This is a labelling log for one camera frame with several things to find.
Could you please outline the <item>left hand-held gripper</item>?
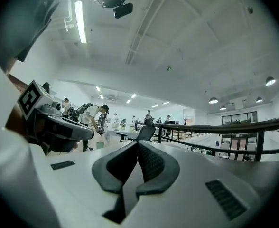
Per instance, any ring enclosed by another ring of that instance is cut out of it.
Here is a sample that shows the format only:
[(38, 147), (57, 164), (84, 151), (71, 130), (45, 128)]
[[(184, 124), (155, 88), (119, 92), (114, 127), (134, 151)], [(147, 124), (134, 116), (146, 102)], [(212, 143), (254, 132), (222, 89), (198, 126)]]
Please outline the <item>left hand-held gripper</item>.
[(94, 137), (94, 130), (62, 117), (61, 104), (36, 81), (18, 99), (31, 143), (50, 151), (70, 152), (79, 141)]

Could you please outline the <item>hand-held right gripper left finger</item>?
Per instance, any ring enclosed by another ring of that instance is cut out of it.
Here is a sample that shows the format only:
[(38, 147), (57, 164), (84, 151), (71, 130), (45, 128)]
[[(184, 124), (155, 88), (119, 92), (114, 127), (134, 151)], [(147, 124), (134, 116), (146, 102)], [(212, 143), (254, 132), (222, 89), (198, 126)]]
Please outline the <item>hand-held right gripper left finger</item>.
[(120, 224), (125, 218), (123, 186), (138, 162), (138, 142), (126, 146), (98, 159), (92, 166), (92, 174), (101, 189), (116, 195), (112, 209), (102, 216)]

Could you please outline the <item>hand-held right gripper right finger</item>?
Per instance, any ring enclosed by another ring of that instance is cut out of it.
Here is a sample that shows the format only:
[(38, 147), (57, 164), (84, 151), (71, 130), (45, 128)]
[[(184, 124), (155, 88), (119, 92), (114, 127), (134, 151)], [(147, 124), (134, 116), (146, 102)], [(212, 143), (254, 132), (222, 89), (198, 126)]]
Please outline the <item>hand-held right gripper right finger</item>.
[(180, 165), (166, 152), (144, 141), (138, 142), (138, 163), (144, 183), (136, 187), (136, 195), (164, 193), (178, 178)]

